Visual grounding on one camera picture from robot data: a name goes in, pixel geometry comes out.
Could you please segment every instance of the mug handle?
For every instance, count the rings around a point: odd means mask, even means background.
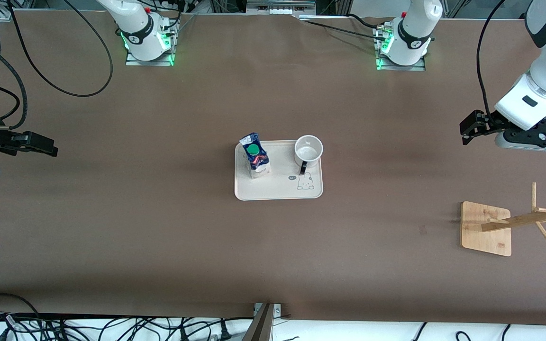
[[[300,174],[305,175],[305,171],[307,170],[307,162],[303,161],[303,164],[300,167]]]

